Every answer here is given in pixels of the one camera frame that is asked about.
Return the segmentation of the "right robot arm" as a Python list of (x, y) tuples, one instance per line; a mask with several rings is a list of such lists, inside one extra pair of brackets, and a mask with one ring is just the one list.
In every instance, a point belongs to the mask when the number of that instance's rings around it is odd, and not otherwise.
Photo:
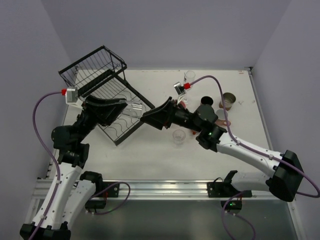
[(156, 129), (172, 124), (198, 133), (197, 142), (206, 150), (237, 158), (260, 171), (230, 171), (224, 178), (225, 187), (243, 191), (266, 191), (285, 202), (292, 202), (303, 179), (303, 168), (296, 153), (285, 153), (258, 147), (231, 137), (230, 132), (216, 124), (218, 117), (208, 104), (194, 112), (177, 104), (171, 97), (161, 106), (145, 112), (140, 120)]

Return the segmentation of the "white and brown tumbler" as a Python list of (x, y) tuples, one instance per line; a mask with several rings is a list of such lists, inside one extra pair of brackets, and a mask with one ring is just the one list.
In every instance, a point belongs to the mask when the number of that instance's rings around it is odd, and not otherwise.
[(225, 107), (225, 109), (229, 111), (235, 102), (236, 96), (233, 93), (225, 92), (223, 93), (223, 99), (219, 102), (219, 108), (222, 109)]

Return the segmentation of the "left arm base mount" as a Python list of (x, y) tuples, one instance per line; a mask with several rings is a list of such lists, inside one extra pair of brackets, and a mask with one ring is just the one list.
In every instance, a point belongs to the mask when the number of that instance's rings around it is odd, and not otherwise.
[[(93, 215), (102, 216), (110, 214), (123, 205), (126, 204), (131, 194), (131, 186), (125, 181), (104, 181), (102, 174), (92, 171), (85, 171), (79, 177), (80, 180), (88, 180), (95, 186), (94, 194), (85, 203), (84, 207), (88, 213)], [(107, 206), (108, 198), (118, 198), (120, 192), (120, 186), (125, 185), (127, 187), (127, 195), (124, 200), (117, 206), (107, 211), (99, 212)]]

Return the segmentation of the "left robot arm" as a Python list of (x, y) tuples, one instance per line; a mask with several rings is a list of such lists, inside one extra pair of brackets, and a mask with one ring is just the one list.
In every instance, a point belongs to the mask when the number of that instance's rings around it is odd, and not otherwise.
[(108, 197), (121, 182), (104, 185), (102, 175), (83, 171), (89, 156), (90, 145), (82, 141), (97, 125), (109, 126), (128, 106), (124, 98), (100, 99), (88, 96), (66, 97), (67, 105), (80, 108), (81, 112), (72, 125), (56, 127), (51, 132), (58, 157), (52, 157), (56, 168), (41, 208), (31, 223), (20, 229), (24, 240), (68, 240), (72, 225), (92, 198)]

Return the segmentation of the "clear champagne flute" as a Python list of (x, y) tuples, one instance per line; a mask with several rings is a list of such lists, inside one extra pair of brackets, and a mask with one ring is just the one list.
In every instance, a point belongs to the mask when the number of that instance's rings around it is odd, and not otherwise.
[[(192, 70), (188, 70), (184, 73), (184, 77), (183, 77), (183, 83), (191, 83), (195, 80), (196, 74), (194, 71)], [(185, 103), (185, 105), (188, 105), (188, 95), (185, 94), (185, 97), (183, 99), (183, 102)]]

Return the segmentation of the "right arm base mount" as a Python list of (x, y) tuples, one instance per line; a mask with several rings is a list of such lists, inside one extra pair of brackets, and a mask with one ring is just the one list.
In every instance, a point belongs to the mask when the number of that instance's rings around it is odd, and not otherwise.
[(240, 191), (232, 186), (232, 180), (235, 179), (237, 170), (230, 171), (224, 179), (217, 177), (213, 181), (206, 183), (207, 195), (209, 198), (232, 198), (226, 205), (225, 210), (230, 213), (239, 213), (243, 207), (242, 198), (251, 198), (253, 196), (251, 190), (244, 191), (243, 194), (235, 197)]

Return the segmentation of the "clear faceted glass tumbler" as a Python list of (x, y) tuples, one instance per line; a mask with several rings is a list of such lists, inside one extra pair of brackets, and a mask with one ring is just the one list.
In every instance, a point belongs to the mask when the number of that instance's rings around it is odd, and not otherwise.
[(172, 137), (176, 145), (181, 145), (186, 139), (186, 133), (181, 129), (177, 129), (172, 133)]

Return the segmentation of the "pink plastic cup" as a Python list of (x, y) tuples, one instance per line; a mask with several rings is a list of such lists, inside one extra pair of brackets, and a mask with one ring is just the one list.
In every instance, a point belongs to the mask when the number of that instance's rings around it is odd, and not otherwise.
[(184, 109), (187, 108), (187, 105), (185, 104), (184, 101), (180, 101), (180, 102), (179, 102), (179, 105), (180, 105), (181, 108), (184, 108)]

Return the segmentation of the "clear glass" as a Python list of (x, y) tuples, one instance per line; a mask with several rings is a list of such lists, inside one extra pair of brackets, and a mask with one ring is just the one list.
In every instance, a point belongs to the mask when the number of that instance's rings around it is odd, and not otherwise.
[(127, 106), (121, 112), (122, 115), (140, 119), (144, 113), (144, 105), (139, 101), (127, 101)]

